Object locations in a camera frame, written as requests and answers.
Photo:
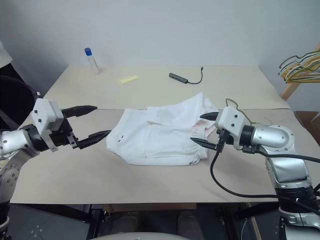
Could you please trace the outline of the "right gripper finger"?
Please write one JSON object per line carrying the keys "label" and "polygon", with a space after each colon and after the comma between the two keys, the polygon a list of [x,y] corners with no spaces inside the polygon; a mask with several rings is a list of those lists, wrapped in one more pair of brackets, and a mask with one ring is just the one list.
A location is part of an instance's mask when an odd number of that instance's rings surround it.
{"label": "right gripper finger", "polygon": [[209,120],[209,121],[216,121],[218,115],[219,115],[219,112],[215,111],[215,112],[204,113],[200,116],[200,118]]}
{"label": "right gripper finger", "polygon": [[214,143],[211,143],[205,139],[197,138],[197,137],[191,137],[190,138],[193,142],[200,145],[203,148],[210,149],[210,150],[217,150],[217,145]]}

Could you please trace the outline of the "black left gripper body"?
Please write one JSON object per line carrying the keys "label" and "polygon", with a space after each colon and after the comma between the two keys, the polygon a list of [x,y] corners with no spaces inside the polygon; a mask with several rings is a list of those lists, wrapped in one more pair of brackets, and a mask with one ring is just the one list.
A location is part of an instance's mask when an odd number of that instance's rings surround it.
{"label": "black left gripper body", "polygon": [[77,107],[65,108],[61,112],[64,116],[63,121],[58,130],[53,130],[49,136],[56,147],[70,145],[75,149],[78,147],[78,140],[73,133],[68,118],[76,116]]}

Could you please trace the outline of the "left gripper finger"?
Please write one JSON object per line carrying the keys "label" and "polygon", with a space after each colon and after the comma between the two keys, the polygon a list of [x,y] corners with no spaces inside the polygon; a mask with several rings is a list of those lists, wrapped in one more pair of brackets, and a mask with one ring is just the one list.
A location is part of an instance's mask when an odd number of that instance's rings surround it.
{"label": "left gripper finger", "polygon": [[80,106],[74,106],[70,108],[62,109],[61,112],[65,118],[70,117],[80,117],[83,115],[87,115],[98,108],[96,106],[92,105],[80,105]]}
{"label": "left gripper finger", "polygon": [[86,139],[77,140],[76,148],[79,148],[81,150],[89,146],[95,145],[101,140],[103,140],[104,138],[106,138],[110,133],[111,133],[111,130],[103,130],[103,131],[90,134]]}

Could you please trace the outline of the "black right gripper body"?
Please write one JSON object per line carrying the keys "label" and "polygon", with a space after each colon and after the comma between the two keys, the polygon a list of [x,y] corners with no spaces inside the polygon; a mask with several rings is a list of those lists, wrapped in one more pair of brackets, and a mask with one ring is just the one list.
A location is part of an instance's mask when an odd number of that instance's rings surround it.
{"label": "black right gripper body", "polygon": [[222,129],[217,129],[216,133],[218,134],[217,142],[213,144],[212,149],[215,151],[222,151],[224,145],[227,141],[227,131]]}

